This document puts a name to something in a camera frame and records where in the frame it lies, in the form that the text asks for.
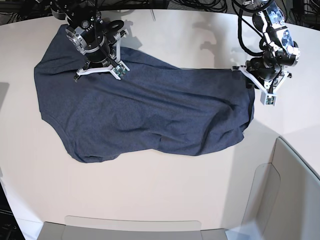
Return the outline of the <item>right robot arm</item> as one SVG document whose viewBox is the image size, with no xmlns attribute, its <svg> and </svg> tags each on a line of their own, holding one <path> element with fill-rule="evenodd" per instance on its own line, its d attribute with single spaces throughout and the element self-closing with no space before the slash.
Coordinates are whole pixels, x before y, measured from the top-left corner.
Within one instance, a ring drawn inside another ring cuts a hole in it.
<svg viewBox="0 0 320 240">
<path fill-rule="evenodd" d="M 104 21 L 96 0 L 51 0 L 52 15 L 67 20 L 66 34 L 88 63 L 117 67 L 120 41 L 126 34 L 122 20 Z"/>
</svg>

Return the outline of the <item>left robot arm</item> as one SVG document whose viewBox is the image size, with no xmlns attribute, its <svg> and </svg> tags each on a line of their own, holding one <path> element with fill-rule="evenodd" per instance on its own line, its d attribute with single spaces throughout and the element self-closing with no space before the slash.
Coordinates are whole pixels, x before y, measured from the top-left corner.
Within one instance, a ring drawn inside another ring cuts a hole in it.
<svg viewBox="0 0 320 240">
<path fill-rule="evenodd" d="M 293 40 L 286 26 L 285 16 L 274 0 L 244 0 L 231 2 L 232 7 L 238 7 L 237 37 L 240 47 L 250 56 L 245 63 L 246 71 L 256 79 L 255 85 L 261 84 L 268 93 L 273 93 L 279 85 L 279 77 L 285 76 L 285 68 L 298 63 L 301 51 Z M 248 24 L 243 13 L 252 14 L 249 25 L 259 36 L 260 52 L 249 50 L 243 42 L 242 23 Z"/>
</svg>

